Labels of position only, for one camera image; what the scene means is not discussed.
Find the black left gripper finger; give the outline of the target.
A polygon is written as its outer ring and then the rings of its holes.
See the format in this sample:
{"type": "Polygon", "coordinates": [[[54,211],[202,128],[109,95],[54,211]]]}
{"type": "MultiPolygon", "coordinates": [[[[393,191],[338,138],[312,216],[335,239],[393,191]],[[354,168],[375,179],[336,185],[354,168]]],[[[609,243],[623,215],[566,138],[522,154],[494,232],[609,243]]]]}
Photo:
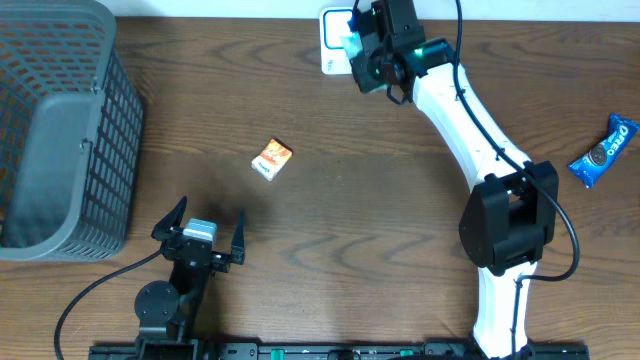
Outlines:
{"type": "Polygon", "coordinates": [[[187,197],[183,196],[176,206],[154,226],[151,237],[157,241],[167,241],[180,233],[186,206],[187,197]]]}
{"type": "Polygon", "coordinates": [[[231,241],[232,253],[243,253],[245,251],[244,227],[245,227],[245,211],[241,210],[238,216],[238,222],[231,241]]]}

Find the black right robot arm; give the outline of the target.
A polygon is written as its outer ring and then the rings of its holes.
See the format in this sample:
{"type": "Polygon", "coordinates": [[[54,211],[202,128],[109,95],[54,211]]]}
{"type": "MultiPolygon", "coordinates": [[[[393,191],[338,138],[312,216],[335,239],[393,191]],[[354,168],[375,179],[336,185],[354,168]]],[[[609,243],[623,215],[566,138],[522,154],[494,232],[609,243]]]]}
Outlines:
{"type": "Polygon", "coordinates": [[[467,356],[524,359],[529,285],[555,232],[559,179],[504,134],[472,89],[461,45],[429,40],[411,1],[351,9],[342,44],[363,93],[400,90],[444,139],[469,188],[459,222],[463,249],[478,269],[478,313],[467,356]]]}

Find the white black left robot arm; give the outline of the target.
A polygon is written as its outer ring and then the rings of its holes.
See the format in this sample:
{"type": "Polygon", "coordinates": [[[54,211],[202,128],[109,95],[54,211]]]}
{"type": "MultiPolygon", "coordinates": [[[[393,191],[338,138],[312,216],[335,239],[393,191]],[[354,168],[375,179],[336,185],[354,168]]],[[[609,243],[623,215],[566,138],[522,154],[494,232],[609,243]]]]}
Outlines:
{"type": "Polygon", "coordinates": [[[214,346],[193,336],[193,327],[210,278],[245,261],[245,213],[240,212],[228,253],[215,250],[217,225],[190,219],[181,225],[187,205],[182,198],[153,228],[160,254],[173,264],[168,280],[153,281],[137,294],[139,319],[136,359],[214,359],[214,346]]]}

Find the blue Oreo cookie pack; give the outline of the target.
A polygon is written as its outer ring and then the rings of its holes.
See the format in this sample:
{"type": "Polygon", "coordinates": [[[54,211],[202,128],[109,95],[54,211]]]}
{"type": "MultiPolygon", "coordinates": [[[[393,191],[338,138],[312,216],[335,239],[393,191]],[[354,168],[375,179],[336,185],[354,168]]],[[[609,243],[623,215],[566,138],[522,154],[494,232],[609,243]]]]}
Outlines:
{"type": "Polygon", "coordinates": [[[568,169],[586,188],[592,188],[638,132],[638,122],[612,113],[609,116],[607,137],[571,163],[568,169]]]}

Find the orange snack packet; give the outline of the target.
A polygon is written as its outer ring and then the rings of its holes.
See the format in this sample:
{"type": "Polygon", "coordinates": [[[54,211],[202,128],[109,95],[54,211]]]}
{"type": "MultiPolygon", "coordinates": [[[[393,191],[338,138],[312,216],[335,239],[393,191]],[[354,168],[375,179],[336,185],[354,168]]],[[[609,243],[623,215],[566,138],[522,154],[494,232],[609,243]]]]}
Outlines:
{"type": "Polygon", "coordinates": [[[251,161],[251,166],[267,181],[272,181],[293,156],[293,151],[276,138],[272,138],[261,153],[251,161]]]}

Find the mint green wipes pack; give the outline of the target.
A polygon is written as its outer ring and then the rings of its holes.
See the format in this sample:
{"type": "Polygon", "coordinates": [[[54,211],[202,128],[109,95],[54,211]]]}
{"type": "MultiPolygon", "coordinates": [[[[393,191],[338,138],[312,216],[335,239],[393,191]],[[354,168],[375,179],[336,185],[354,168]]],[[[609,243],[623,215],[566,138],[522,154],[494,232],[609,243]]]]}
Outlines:
{"type": "Polygon", "coordinates": [[[349,60],[354,59],[363,51],[360,35],[357,32],[341,36],[340,41],[349,60]]]}

